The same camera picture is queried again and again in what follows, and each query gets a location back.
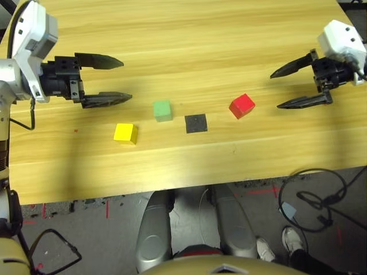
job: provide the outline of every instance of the yellow cube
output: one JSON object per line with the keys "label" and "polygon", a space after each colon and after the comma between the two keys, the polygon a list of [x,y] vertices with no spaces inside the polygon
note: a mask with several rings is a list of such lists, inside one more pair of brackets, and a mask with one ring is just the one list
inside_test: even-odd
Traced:
{"label": "yellow cube", "polygon": [[138,127],[131,123],[118,123],[116,125],[114,140],[122,144],[136,144]]}

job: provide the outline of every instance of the red cube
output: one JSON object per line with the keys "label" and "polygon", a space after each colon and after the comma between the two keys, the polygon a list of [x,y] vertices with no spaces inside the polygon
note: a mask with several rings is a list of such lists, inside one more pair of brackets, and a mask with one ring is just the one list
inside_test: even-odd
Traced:
{"label": "red cube", "polygon": [[255,107],[255,103],[244,94],[232,101],[229,109],[235,115],[237,119],[240,119],[244,115],[250,113],[250,111]]}

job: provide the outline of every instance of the wooden table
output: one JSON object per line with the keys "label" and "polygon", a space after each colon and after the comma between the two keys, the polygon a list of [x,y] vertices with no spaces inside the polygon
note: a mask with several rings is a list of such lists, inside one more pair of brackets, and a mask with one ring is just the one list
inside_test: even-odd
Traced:
{"label": "wooden table", "polygon": [[[276,105],[314,95],[311,68],[270,74],[318,48],[335,0],[43,0],[59,39],[46,60],[74,52],[114,56],[125,67],[83,69],[85,91],[133,98],[82,109],[64,99],[36,105],[37,128],[11,126],[11,186],[21,203],[104,197],[288,175],[310,167],[367,163],[367,85],[333,90],[334,104]],[[1,46],[5,52],[6,43]],[[237,120],[230,102],[255,109]],[[174,120],[157,123],[152,103],[170,100]],[[29,102],[12,108],[29,121]],[[208,132],[186,134],[185,115],[205,113]],[[113,141],[117,123],[139,127],[136,146]]]}

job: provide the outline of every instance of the cable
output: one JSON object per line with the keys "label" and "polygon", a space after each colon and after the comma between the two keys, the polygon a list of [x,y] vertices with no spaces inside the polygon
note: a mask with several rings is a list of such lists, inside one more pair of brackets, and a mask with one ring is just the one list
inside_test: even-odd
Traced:
{"label": "cable", "polygon": [[[278,204],[279,204],[279,209],[282,212],[284,218],[293,226],[295,226],[296,228],[299,228],[301,230],[304,230],[305,232],[312,232],[312,233],[317,233],[317,232],[321,232],[324,229],[328,228],[329,226],[331,226],[333,224],[333,220],[332,220],[332,212],[335,212],[341,216],[343,216],[344,218],[348,219],[350,222],[353,222],[355,225],[359,226],[360,228],[367,230],[367,227],[365,225],[363,225],[362,223],[360,223],[359,221],[356,221],[355,219],[351,218],[350,216],[346,215],[345,213],[331,207],[330,205],[334,205],[338,202],[340,202],[341,200],[344,199],[344,197],[346,196],[346,193],[348,191],[348,188],[363,174],[363,172],[367,170],[367,167],[364,167],[348,184],[346,183],[346,181],[344,180],[344,178],[342,176],[340,176],[340,174],[338,174],[335,171],[329,170],[329,169],[324,169],[324,168],[311,168],[311,169],[306,169],[306,170],[302,170],[297,172],[296,174],[289,176],[283,183],[282,187],[279,190],[279,197],[278,197]],[[343,187],[341,189],[339,189],[335,194],[331,194],[328,195],[327,197],[325,197],[324,199],[320,198],[319,196],[317,196],[314,193],[311,193],[309,191],[299,191],[297,192],[297,197],[305,202],[307,202],[312,208],[315,208],[317,210],[322,210],[322,209],[326,209],[327,210],[327,218],[325,218],[322,215],[318,216],[318,220],[320,222],[323,223],[323,226],[318,228],[318,229],[310,229],[310,228],[306,228],[303,227],[301,225],[299,225],[297,222],[294,222],[292,220],[289,219],[289,217],[286,215],[286,213],[284,212],[283,209],[283,191],[285,189],[285,187],[291,182],[291,179],[294,179],[296,176],[303,174],[305,172],[310,172],[310,171],[324,171],[324,172],[329,172],[334,174],[335,176],[337,176],[341,183],[343,184]]]}
{"label": "cable", "polygon": [[356,74],[358,74],[358,76],[362,78],[364,81],[367,81],[367,76],[364,76],[359,70],[356,71]]}
{"label": "cable", "polygon": [[[64,244],[66,244],[67,246],[69,246],[69,248],[71,249],[72,252],[74,252],[75,255],[77,255],[78,259],[68,263],[67,265],[64,265],[63,267],[59,268],[59,269],[56,269],[55,271],[53,272],[50,272],[50,273],[47,273],[46,275],[55,275],[57,273],[60,273],[61,271],[65,270],[66,268],[69,268],[70,266],[76,264],[77,262],[81,261],[82,259],[82,256],[81,254],[79,253],[78,249],[73,246],[71,243],[69,243],[59,232],[57,232],[55,229],[46,229],[45,231],[43,231],[38,237],[37,239],[33,242],[32,246],[30,247],[29,249],[29,253],[28,253],[28,258],[32,258],[33,256],[33,253],[40,241],[40,239],[45,235],[45,234],[48,234],[48,233],[53,233],[55,235],[57,235],[59,237],[59,239],[62,240],[62,242]],[[35,270],[35,272],[37,274],[44,274],[44,273],[41,273],[39,270]]]}
{"label": "cable", "polygon": [[[13,43],[14,43],[14,33],[15,33],[15,28],[17,27],[17,23],[18,20],[20,18],[20,16],[22,15],[23,11],[27,8],[28,4],[31,1],[26,1],[24,2],[19,9],[15,12],[14,16],[13,16],[13,20],[11,21],[10,24],[10,29],[9,29],[9,40],[7,43],[7,54],[6,54],[6,58],[12,58],[13,57]],[[27,130],[33,130],[36,126],[36,122],[34,119],[34,106],[36,104],[36,101],[34,100],[34,98],[32,97],[31,101],[30,101],[30,119],[31,119],[31,126],[27,126],[15,119],[10,118],[10,121],[13,123],[18,124],[19,126],[27,129]]]}
{"label": "cable", "polygon": [[34,99],[34,97],[31,98],[30,100],[30,126],[27,126],[21,122],[19,122],[18,120],[12,119],[10,118],[9,120],[15,124],[18,124],[19,126],[27,129],[27,130],[34,130],[34,128],[36,127],[36,119],[34,118],[34,106],[36,104],[36,101]]}
{"label": "cable", "polygon": [[205,240],[204,240],[204,237],[202,236],[202,230],[201,230],[201,216],[200,216],[200,206],[201,206],[201,201],[205,195],[206,192],[208,192],[208,188],[204,190],[204,192],[201,194],[201,198],[200,198],[200,201],[199,201],[199,207],[198,207],[198,213],[199,213],[199,230],[200,230],[200,236],[201,236],[201,239],[202,239],[202,243],[205,244]]}
{"label": "cable", "polygon": [[360,68],[358,67],[358,61],[353,56],[347,56],[345,58],[346,64],[363,80],[367,81],[367,76],[361,73]]}

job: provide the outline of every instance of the green cube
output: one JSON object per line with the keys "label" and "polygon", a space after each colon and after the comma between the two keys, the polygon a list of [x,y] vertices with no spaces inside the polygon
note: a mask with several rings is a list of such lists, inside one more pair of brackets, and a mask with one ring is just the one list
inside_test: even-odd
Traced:
{"label": "green cube", "polygon": [[157,122],[172,120],[169,100],[159,100],[153,103],[154,117]]}

